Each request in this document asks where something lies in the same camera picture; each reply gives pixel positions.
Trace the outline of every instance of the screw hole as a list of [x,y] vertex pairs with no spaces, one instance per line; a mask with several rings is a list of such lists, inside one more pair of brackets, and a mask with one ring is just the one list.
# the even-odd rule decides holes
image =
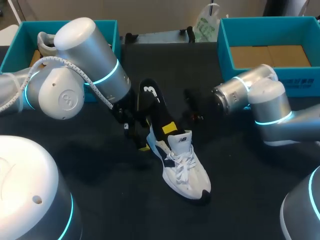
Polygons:
[[33,201],[35,204],[42,204],[42,199],[41,199],[41,197],[39,197],[39,196],[37,196],[37,195],[33,196],[32,201]]

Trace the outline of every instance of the white wall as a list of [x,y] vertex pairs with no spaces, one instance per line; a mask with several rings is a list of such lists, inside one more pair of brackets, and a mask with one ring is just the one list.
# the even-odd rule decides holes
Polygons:
[[[230,17],[262,16],[267,0],[215,0]],[[121,35],[193,26],[210,0],[19,0],[27,21],[116,19]]]

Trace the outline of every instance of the shoe tongue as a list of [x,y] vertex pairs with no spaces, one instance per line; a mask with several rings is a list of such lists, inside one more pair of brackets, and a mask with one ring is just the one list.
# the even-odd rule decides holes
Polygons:
[[188,153],[191,146],[192,131],[179,135],[169,135],[168,143],[174,155]]

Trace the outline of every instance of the white cable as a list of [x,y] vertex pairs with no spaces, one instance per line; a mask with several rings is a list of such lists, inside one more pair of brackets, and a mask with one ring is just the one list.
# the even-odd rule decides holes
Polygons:
[[76,73],[78,73],[83,80],[85,80],[89,86],[92,88],[92,90],[95,92],[95,94],[105,103],[109,109],[112,109],[114,106],[109,102],[103,95],[102,93],[98,90],[98,88],[94,85],[94,83],[90,80],[90,78],[76,65],[73,63],[57,56],[46,56],[34,63],[34,65],[31,67],[28,76],[26,79],[23,81],[21,87],[19,88],[20,90],[13,96],[13,98],[8,101],[5,105],[0,107],[0,113],[9,108],[12,104],[16,102],[16,100],[20,97],[26,86],[28,85],[30,78],[32,75],[36,72],[37,68],[43,63],[43,62],[59,62],[60,64],[64,64],[68,69],[74,70]]
[[24,99],[23,99],[23,96],[22,96],[22,91],[20,89],[20,83],[19,83],[17,77],[15,75],[13,75],[12,73],[5,72],[4,74],[10,76],[13,79],[14,84],[16,86],[16,89],[17,89],[18,93],[20,94],[20,97],[19,97],[20,98],[20,102],[19,102],[19,108],[18,108],[18,113],[20,113],[22,111],[22,109],[24,108]]

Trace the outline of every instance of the robot logo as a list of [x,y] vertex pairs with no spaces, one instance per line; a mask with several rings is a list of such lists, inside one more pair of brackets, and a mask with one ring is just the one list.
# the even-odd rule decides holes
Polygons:
[[59,106],[63,110],[71,110],[78,103],[78,97],[73,90],[65,90],[59,96]]
[[71,100],[71,98],[67,95],[67,94],[64,94],[62,96],[63,100],[65,100],[65,103],[67,105],[69,105],[70,107],[72,107],[72,105],[74,104],[73,101]]

